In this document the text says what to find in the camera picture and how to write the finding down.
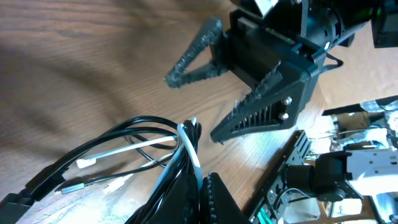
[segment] bolt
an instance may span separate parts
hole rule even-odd
[[[280,113],[278,117],[282,120],[287,120],[289,118],[289,115],[287,113]]]
[[[284,98],[284,99],[282,100],[282,103],[283,103],[284,105],[290,105],[290,104],[292,103],[292,98],[291,98],[290,96],[288,96],[288,97],[286,97],[286,98]]]

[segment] wooden tabletop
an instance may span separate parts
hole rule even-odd
[[[0,0],[0,198],[18,193],[45,166],[121,121],[156,115],[203,125],[203,173],[218,172],[240,207],[268,162],[297,128],[322,113],[319,87],[298,127],[227,141],[210,131],[249,88],[232,73],[170,89],[164,77],[210,16],[228,27],[229,1]],[[207,50],[193,67],[210,58]],[[126,144],[109,142],[94,151]],[[160,157],[166,152],[147,149]],[[145,163],[137,152],[72,165],[67,179],[97,177]],[[50,194],[19,223],[124,223],[148,198],[162,172],[136,174],[105,195],[106,182],[68,195]]]

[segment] wood grain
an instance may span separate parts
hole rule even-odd
[[[203,21],[212,15],[227,21],[232,9],[228,1],[0,0],[0,197],[20,191],[43,167],[115,124],[151,114],[176,122],[196,116],[203,125],[203,173],[218,172],[244,207],[292,131],[310,128],[325,102],[317,87],[298,127],[212,143],[210,131],[249,88],[232,73],[178,90],[163,77]],[[204,52],[193,67],[209,58]],[[73,165],[65,177],[116,173],[144,162],[126,152],[83,170]],[[134,175],[109,195],[102,191],[106,183],[50,194],[19,223],[124,223],[161,172]]]

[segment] silver screw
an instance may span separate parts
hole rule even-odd
[[[284,99],[282,100],[282,103],[283,103],[284,105],[290,105],[290,104],[292,103],[292,98],[291,98],[290,96],[288,96],[288,97],[286,97],[286,98],[284,98]]]
[[[287,120],[289,118],[289,115],[287,113],[280,113],[278,117],[282,120]]]

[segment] brown wood surface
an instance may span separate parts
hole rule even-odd
[[[115,124],[151,114],[176,122],[196,116],[203,125],[203,173],[218,172],[244,207],[297,128],[212,143],[210,130],[249,88],[232,73],[179,90],[163,81],[201,23],[217,15],[227,27],[233,9],[228,1],[0,0],[0,198],[19,192],[43,167]],[[209,57],[206,51],[196,65]],[[298,128],[310,128],[324,106],[317,87]],[[122,144],[113,141],[95,151]],[[83,170],[72,165],[65,177],[96,177],[143,163],[137,152],[125,152]],[[19,223],[124,223],[161,172],[136,174],[109,195],[102,191],[106,183],[50,194]]]

